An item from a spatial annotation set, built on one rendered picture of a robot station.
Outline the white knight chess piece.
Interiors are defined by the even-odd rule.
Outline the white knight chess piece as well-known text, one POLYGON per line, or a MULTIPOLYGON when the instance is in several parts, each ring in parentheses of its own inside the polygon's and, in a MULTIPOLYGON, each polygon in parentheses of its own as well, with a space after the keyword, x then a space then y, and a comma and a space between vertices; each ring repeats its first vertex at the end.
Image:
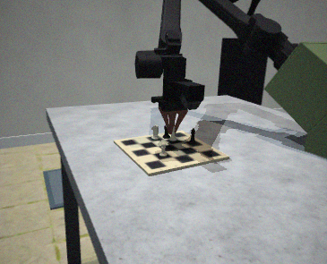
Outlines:
POLYGON ((159 127, 157 125, 154 125, 152 128, 153 130, 153 136, 151 137, 153 140, 158 140, 159 139, 159 127))

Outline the white pawn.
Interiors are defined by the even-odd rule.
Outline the white pawn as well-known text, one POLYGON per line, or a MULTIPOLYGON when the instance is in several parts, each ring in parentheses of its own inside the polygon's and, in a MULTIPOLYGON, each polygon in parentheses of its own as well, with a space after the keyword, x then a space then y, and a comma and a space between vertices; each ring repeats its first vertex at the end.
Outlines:
POLYGON ((162 150, 161 150, 161 152, 159 153, 159 155, 160 155, 161 157, 166 157, 166 156, 167 156, 167 153, 166 153, 166 151, 165 151, 165 146, 166 146, 166 144, 165 144, 165 143, 162 143, 161 146, 162 146, 162 150))

